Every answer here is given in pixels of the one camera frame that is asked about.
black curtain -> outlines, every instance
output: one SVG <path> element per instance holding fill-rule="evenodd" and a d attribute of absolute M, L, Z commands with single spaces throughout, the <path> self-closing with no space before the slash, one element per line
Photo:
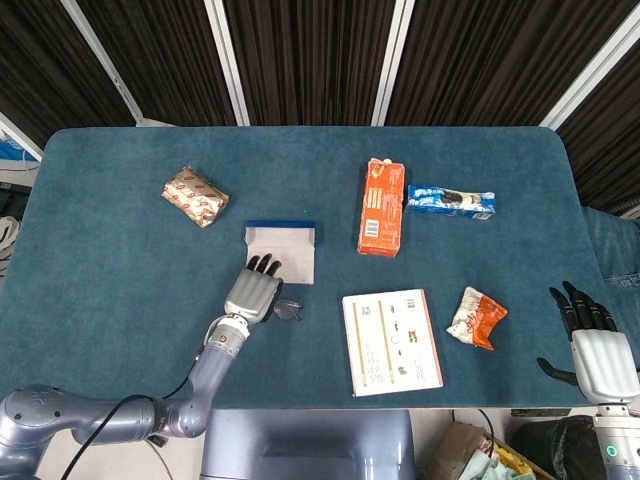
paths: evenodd
<path fill-rule="evenodd" d="M 417 0 L 388 125 L 537 125 L 636 0 Z"/>
<path fill-rule="evenodd" d="M 370 125 L 393 0 L 227 0 L 252 125 Z"/>
<path fill-rule="evenodd" d="M 68 127 L 133 125 L 59 1 L 0 1 L 0 111 L 39 147 Z"/>
<path fill-rule="evenodd" d="M 202 0 L 78 0 L 146 118 L 236 125 Z"/>
<path fill-rule="evenodd" d="M 612 207 L 640 194 L 640 43 L 558 129 L 582 202 Z"/>

white paper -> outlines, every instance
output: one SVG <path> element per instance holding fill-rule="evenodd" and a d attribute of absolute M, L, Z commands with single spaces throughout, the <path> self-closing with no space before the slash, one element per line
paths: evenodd
<path fill-rule="evenodd" d="M 247 262 L 270 253 L 282 263 L 276 276 L 284 283 L 313 285 L 315 238 L 315 228 L 247 227 Z"/>
<path fill-rule="evenodd" d="M 354 396 L 442 387 L 422 290 L 342 299 Z"/>

chips bag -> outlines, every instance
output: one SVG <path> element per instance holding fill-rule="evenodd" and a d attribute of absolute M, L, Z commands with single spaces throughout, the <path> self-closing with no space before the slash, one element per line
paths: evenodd
<path fill-rule="evenodd" d="M 463 343 L 493 350 L 489 335 L 507 309 L 475 288 L 467 287 L 447 332 Z"/>

snack package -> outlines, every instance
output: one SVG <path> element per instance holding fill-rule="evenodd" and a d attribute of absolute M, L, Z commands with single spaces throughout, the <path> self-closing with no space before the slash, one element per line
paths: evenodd
<path fill-rule="evenodd" d="M 496 195 L 493 192 L 466 193 L 426 185 L 409 185 L 407 211 L 487 220 L 496 213 Z"/>
<path fill-rule="evenodd" d="M 402 233 L 404 165 L 372 158 L 362 201 L 358 253 L 395 257 Z"/>
<path fill-rule="evenodd" d="M 200 228 L 212 224 L 229 201 L 229 195 L 213 187 L 191 167 L 176 173 L 165 184 L 162 196 Z"/>
<path fill-rule="evenodd" d="M 463 343 L 493 350 L 489 335 L 506 314 L 507 309 L 498 302 L 467 287 L 447 332 Z"/>

orange snack bag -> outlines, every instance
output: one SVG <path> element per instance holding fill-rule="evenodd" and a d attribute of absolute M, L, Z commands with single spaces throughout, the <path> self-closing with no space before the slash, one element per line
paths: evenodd
<path fill-rule="evenodd" d="M 395 257 L 402 234 L 404 165 L 372 158 L 362 202 L 358 253 Z"/>
<path fill-rule="evenodd" d="M 467 287 L 447 332 L 463 343 L 493 350 L 489 335 L 507 309 L 475 288 Z"/>

